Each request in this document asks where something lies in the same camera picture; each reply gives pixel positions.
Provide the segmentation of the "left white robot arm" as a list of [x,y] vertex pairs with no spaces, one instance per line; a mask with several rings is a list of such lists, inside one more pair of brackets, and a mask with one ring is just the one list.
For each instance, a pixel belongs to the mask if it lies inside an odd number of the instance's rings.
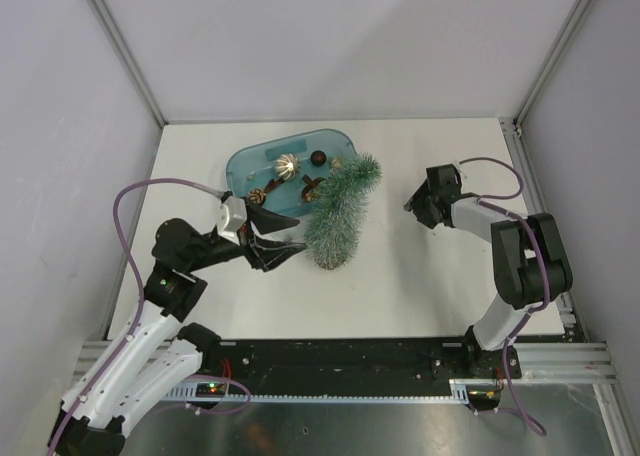
[[236,258],[271,271],[306,246],[273,241],[269,234],[299,223],[233,196],[220,204],[207,234],[178,218],[162,223],[153,270],[138,283],[139,302],[120,334],[63,396],[48,454],[117,455],[174,386],[196,373],[214,373],[221,363],[220,337],[186,321],[207,287],[196,272]]

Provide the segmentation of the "brown ribbon ornament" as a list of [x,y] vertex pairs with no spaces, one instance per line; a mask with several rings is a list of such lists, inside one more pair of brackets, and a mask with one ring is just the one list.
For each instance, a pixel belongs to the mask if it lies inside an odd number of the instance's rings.
[[301,198],[304,204],[310,203],[317,199],[318,195],[316,194],[316,190],[323,181],[324,178],[322,177],[312,179],[306,174],[302,176],[302,182],[305,184],[305,186],[301,191]]

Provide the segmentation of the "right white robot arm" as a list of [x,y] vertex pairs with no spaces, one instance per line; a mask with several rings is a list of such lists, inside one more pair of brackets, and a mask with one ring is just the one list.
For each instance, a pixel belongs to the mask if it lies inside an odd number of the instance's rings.
[[404,210],[422,225],[465,231],[491,246],[497,294],[484,315],[470,326],[463,339],[461,364],[473,377],[484,377],[497,365],[497,354],[508,361],[509,346],[531,317],[551,305],[573,286],[573,271],[555,218],[546,212],[521,215],[498,203],[519,196],[522,176],[494,158],[474,157],[467,162],[491,162],[509,170],[518,189],[510,195],[463,191],[458,164],[426,169],[426,178],[405,203]]

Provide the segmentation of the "teal plastic container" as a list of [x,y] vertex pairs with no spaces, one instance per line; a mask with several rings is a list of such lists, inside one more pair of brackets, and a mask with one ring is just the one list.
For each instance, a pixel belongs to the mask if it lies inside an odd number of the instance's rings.
[[314,206],[331,169],[356,155],[344,133],[319,129],[237,151],[226,165],[229,190],[284,216],[301,218]]

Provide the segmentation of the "dark brown bauble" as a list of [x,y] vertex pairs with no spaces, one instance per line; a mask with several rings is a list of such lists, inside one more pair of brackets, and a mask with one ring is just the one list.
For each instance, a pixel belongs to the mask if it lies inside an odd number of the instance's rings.
[[313,151],[310,156],[310,162],[315,167],[322,167],[327,162],[327,156],[323,151]]

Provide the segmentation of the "pine cone ornament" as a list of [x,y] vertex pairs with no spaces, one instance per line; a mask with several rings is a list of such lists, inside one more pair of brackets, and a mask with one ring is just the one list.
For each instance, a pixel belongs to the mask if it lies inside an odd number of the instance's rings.
[[255,205],[263,206],[266,201],[267,193],[261,188],[254,188],[247,194],[247,199]]

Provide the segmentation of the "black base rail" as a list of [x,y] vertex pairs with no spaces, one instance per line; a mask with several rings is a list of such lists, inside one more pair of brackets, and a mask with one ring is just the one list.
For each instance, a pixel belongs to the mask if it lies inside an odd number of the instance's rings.
[[453,379],[522,376],[517,351],[498,353],[471,370],[464,337],[222,341],[207,351],[201,373],[230,375],[249,391],[339,395],[417,395]]

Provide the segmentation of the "small frosted christmas tree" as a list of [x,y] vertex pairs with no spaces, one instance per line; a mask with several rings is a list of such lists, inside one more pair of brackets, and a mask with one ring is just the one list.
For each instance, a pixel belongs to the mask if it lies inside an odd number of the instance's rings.
[[328,173],[304,232],[311,261],[327,271],[347,264],[356,254],[369,196],[382,180],[380,162],[368,153],[342,158]]

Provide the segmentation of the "silver gold bauble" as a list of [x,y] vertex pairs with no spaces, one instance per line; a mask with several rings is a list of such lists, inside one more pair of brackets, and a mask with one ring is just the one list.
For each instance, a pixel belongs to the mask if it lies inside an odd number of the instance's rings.
[[300,161],[294,154],[281,154],[275,160],[273,168],[279,179],[289,181],[299,173]]

